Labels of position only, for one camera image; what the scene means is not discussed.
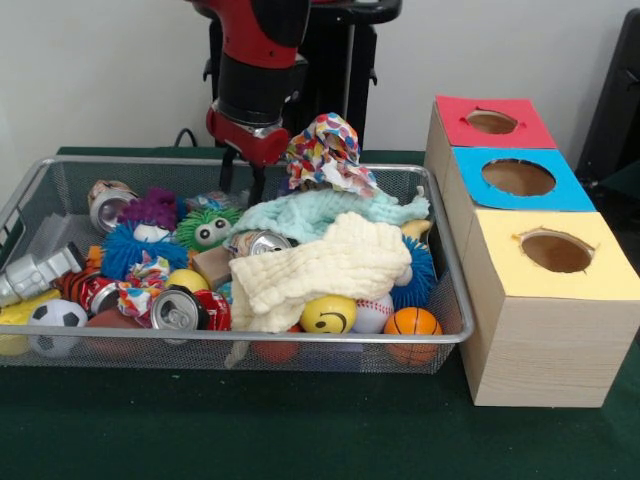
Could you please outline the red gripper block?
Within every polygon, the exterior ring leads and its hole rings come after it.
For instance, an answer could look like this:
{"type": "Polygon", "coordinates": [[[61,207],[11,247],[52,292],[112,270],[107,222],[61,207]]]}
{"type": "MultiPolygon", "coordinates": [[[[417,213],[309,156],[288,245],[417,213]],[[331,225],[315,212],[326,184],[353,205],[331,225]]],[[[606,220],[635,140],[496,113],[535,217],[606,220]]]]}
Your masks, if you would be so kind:
{"type": "Polygon", "coordinates": [[[228,146],[222,157],[219,188],[228,194],[233,180],[235,150],[251,163],[253,183],[249,193],[249,205],[262,201],[266,181],[265,168],[276,164],[286,150],[290,135],[280,123],[267,127],[251,127],[238,124],[219,111],[213,102],[206,115],[206,127],[211,136],[228,146]]]}

